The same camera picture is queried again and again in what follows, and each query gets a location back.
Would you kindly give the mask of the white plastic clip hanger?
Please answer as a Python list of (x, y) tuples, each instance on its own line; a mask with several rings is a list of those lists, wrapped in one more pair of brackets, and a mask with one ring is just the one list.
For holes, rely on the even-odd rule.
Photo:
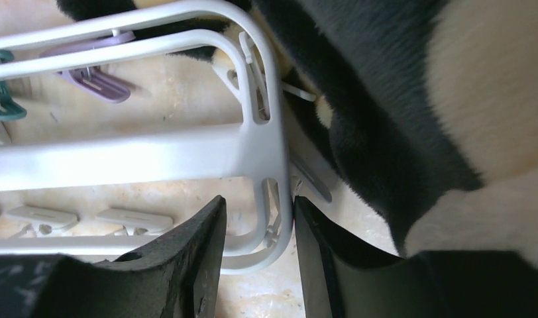
[(241, 28), (238, 39), (195, 28), (136, 42), (59, 50), (35, 60), (1, 62), (0, 82), (213, 46), (222, 50), (235, 66), (236, 79), (221, 66), (215, 67), (215, 73), (240, 102), (241, 123), (74, 142), (0, 146), (0, 191), (246, 177), (253, 182), (256, 228), (245, 235), (227, 237), (221, 271), (229, 275), (247, 274), (275, 262), (292, 237), (290, 169), (294, 168), (322, 199), (330, 201), (331, 193), (307, 166), (290, 156), (286, 144), (283, 93), (306, 101), (315, 98), (281, 83), (273, 48), (246, 11), (226, 1), (180, 1), (1, 36), (0, 51), (44, 48), (100, 36), (110, 39), (128, 31), (202, 16), (218, 16), (237, 24)]

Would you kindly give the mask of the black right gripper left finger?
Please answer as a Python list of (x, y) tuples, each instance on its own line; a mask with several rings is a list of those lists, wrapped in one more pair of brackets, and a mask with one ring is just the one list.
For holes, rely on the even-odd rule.
[(226, 225), (216, 196), (113, 261), (0, 256), (0, 317), (214, 317)]

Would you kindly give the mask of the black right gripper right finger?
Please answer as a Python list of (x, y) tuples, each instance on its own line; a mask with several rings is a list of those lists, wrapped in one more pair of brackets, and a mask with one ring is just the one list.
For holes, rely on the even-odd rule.
[(538, 270), (512, 252), (400, 258), (294, 200), (307, 317), (538, 317)]

